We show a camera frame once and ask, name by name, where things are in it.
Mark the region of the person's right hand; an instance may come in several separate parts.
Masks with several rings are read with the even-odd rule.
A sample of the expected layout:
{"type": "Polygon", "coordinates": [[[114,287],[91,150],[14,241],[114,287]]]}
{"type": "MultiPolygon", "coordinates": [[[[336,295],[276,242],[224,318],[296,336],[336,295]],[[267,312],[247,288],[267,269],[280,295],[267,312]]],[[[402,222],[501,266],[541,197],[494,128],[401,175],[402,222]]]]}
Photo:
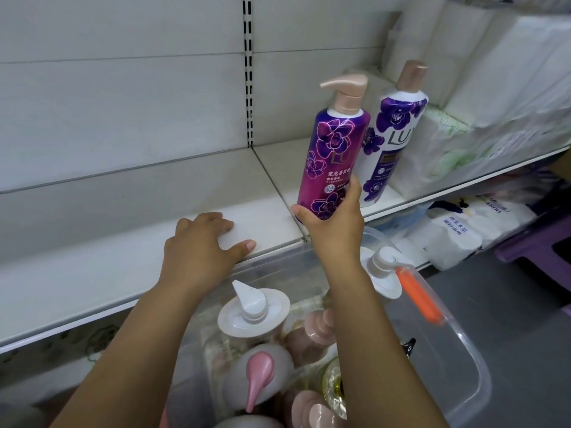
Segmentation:
{"type": "Polygon", "coordinates": [[[328,220],[315,215],[308,229],[316,255],[324,268],[353,267],[360,263],[360,243],[364,219],[360,210],[361,185],[352,175],[346,196],[328,220]]]}

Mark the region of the person's left hand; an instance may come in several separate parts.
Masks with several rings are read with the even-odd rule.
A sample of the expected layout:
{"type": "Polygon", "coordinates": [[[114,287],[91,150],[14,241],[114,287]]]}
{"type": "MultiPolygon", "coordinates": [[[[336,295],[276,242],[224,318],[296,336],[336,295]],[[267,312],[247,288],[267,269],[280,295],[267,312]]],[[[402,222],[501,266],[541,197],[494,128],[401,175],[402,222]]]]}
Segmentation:
{"type": "Polygon", "coordinates": [[[227,259],[219,238],[234,222],[220,212],[201,213],[194,220],[180,219],[175,235],[165,242],[158,284],[205,294],[220,284],[236,264],[227,259]]]}

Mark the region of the magenta floral pump bottle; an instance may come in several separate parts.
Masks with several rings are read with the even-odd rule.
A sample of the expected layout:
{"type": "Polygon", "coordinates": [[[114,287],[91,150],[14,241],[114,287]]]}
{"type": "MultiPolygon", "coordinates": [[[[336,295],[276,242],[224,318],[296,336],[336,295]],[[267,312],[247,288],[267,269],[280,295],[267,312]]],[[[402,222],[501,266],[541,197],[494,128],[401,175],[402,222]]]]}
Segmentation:
{"type": "Polygon", "coordinates": [[[297,204],[328,220],[342,203],[370,114],[362,108],[368,85],[363,73],[320,83],[334,92],[333,103],[315,117],[297,204]]]}

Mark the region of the person's left forearm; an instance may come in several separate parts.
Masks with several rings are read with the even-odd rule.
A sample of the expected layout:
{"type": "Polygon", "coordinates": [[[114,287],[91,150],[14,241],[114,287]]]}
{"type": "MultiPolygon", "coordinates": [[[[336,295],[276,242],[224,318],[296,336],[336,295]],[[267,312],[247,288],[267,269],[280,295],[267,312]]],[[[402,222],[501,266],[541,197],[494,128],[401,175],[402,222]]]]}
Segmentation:
{"type": "Polygon", "coordinates": [[[159,428],[191,317],[232,268],[163,272],[49,428],[159,428]]]}

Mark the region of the light blue tissue pack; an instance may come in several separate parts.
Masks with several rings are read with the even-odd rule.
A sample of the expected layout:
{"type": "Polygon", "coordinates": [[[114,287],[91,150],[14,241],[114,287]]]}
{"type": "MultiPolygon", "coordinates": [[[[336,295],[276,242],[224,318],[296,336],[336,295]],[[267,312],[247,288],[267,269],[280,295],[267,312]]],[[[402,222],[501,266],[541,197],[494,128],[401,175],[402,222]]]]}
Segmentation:
{"type": "Polygon", "coordinates": [[[388,238],[403,237],[421,220],[432,204],[433,202],[429,201],[403,209],[383,217],[377,224],[371,226],[388,238]]]}

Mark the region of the white purple floral pump bottle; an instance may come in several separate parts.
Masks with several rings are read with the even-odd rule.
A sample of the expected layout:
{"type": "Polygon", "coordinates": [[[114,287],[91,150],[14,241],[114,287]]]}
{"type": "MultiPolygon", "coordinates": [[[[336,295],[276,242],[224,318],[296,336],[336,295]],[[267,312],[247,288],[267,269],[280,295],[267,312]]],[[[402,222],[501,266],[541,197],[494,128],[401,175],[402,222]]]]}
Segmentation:
{"type": "Polygon", "coordinates": [[[379,201],[400,156],[409,143],[429,101],[420,89],[428,66],[407,60],[396,84],[378,93],[369,111],[371,119],[353,167],[362,185],[360,207],[379,201]]]}

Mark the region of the white metal shelf board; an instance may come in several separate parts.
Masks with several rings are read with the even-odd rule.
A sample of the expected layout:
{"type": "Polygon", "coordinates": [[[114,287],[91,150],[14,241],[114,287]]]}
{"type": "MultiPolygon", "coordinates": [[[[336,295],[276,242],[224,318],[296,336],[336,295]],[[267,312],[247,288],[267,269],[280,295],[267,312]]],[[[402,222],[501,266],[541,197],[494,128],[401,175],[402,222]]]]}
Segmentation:
{"type": "Polygon", "coordinates": [[[246,263],[308,237],[296,201],[309,139],[0,193],[0,354],[131,308],[182,217],[222,212],[246,263]]]}

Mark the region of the green print tissue pack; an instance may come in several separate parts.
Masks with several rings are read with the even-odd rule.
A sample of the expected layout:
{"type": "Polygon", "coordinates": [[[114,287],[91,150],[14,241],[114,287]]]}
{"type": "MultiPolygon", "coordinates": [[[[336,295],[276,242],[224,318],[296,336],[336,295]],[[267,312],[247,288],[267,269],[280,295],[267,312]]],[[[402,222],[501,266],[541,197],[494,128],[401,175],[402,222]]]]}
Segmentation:
{"type": "Polygon", "coordinates": [[[428,104],[400,153],[389,186],[410,199],[418,188],[441,179],[449,170],[438,169],[440,160],[456,148],[454,142],[473,130],[432,104],[428,104]]]}

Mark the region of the white pack with black print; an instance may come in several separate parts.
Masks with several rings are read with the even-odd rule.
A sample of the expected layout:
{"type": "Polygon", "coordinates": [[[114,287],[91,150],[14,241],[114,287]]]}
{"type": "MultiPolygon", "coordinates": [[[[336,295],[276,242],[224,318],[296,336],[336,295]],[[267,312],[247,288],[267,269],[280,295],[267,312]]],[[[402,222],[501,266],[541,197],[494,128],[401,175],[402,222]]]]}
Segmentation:
{"type": "Polygon", "coordinates": [[[440,271],[450,269],[482,247],[482,237],[452,212],[430,209],[419,238],[420,249],[440,271]]]}

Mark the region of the slotted metal shelf upright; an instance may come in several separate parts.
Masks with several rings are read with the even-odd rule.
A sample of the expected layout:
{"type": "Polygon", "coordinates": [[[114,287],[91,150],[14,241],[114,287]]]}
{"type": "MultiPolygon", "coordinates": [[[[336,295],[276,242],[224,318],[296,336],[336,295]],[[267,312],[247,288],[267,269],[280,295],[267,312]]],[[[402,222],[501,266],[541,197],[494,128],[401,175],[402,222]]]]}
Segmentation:
{"type": "Polygon", "coordinates": [[[254,147],[253,128],[253,5],[242,0],[247,147],[254,147]]]}

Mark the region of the clear plastic storage bin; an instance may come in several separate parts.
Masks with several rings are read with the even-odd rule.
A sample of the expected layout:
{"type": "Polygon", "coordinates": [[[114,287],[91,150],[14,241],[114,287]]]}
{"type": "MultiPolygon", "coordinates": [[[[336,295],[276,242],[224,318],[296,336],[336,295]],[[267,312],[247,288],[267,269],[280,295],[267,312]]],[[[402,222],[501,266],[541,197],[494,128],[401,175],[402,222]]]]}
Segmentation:
{"type": "MultiPolygon", "coordinates": [[[[360,244],[373,250],[389,245],[412,260],[373,228],[364,229],[360,244]]],[[[160,428],[310,428],[308,415],[315,393],[322,396],[318,386],[320,369],[338,357],[337,340],[322,360],[294,367],[285,388],[256,405],[252,413],[226,406],[222,396],[224,379],[232,363],[250,350],[232,348],[217,324],[219,311],[236,295],[234,280],[258,289],[277,289],[289,297],[289,316],[275,345],[284,347],[286,335],[300,327],[310,312],[332,308],[327,278],[310,244],[302,243],[238,266],[229,281],[204,301],[204,307],[189,324],[176,366],[181,379],[173,381],[160,428]]],[[[381,295],[379,298],[400,342],[416,338],[410,363],[449,426],[459,427],[488,403],[489,371],[453,315],[426,281],[424,285],[444,315],[442,325],[428,322],[404,291],[396,300],[383,301],[381,295]]]]}

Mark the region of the white wrapped tissue pack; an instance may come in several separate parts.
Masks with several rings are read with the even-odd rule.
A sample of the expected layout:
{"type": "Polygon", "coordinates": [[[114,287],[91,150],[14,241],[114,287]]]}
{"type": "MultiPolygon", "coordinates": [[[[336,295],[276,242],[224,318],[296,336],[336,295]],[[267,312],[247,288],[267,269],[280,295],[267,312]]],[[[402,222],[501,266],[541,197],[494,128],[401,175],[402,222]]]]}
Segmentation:
{"type": "Polygon", "coordinates": [[[516,235],[537,219],[526,205],[490,195],[471,196],[468,204],[471,210],[469,225],[482,238],[483,251],[516,235]]]}

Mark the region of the floral patterned packet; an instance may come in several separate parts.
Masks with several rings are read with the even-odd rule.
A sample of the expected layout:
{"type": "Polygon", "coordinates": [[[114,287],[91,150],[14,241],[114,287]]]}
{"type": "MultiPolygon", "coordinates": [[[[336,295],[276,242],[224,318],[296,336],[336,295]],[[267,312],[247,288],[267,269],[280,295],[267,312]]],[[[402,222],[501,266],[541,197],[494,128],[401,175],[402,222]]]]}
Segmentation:
{"type": "Polygon", "coordinates": [[[0,388],[86,359],[94,362],[125,322],[128,311],[118,312],[50,337],[0,353],[0,388]]]}

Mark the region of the purple plastic stool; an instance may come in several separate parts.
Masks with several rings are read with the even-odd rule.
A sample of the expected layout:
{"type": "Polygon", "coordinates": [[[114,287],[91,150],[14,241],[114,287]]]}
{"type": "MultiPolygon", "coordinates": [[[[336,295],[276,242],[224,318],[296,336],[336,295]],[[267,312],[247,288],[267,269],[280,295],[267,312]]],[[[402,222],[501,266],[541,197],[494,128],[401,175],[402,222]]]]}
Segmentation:
{"type": "Polygon", "coordinates": [[[498,244],[494,254],[503,263],[527,259],[571,293],[571,213],[535,222],[498,244]]]}

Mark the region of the stack of white tissue packs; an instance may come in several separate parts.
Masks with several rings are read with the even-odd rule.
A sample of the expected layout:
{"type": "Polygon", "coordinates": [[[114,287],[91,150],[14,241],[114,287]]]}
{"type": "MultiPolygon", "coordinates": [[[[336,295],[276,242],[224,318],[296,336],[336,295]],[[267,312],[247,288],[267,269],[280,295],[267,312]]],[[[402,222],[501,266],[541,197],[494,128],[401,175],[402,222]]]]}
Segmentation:
{"type": "Polygon", "coordinates": [[[407,0],[382,74],[428,66],[430,103],[472,127],[571,109],[571,0],[559,11],[518,0],[407,0]]]}

